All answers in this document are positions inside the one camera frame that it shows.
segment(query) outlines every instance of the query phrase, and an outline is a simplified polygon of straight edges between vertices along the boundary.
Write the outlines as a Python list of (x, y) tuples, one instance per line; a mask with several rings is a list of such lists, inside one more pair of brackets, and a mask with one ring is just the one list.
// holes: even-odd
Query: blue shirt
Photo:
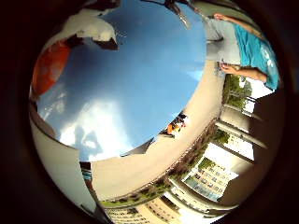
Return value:
[(276, 90), (279, 80), (277, 60), (269, 42), (249, 33), (237, 24), (234, 24), (234, 27), (240, 49), (240, 65), (259, 68), (261, 72), (267, 74), (264, 85), (272, 91)]

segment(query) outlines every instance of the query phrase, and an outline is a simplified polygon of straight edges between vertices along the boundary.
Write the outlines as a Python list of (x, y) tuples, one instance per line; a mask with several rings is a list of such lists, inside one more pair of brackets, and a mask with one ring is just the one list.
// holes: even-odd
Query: tree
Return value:
[(198, 169), (204, 170), (207, 167), (214, 167), (215, 165), (216, 163), (214, 161), (204, 158), (202, 162), (198, 165)]
[[(243, 96), (251, 96), (252, 94), (252, 87), (250, 82), (245, 81), (244, 87), (240, 87), (240, 78), (237, 76), (230, 75), (229, 81), (229, 89), (230, 91), (235, 92), (236, 94), (243, 95)], [(246, 106), (246, 99), (245, 97), (238, 97), (231, 95), (227, 101), (228, 105), (233, 105), (235, 107), (243, 109)]]
[(230, 138), (230, 134), (224, 132), (223, 130), (218, 129), (214, 134), (213, 140), (220, 144), (225, 144), (228, 143), (229, 138)]

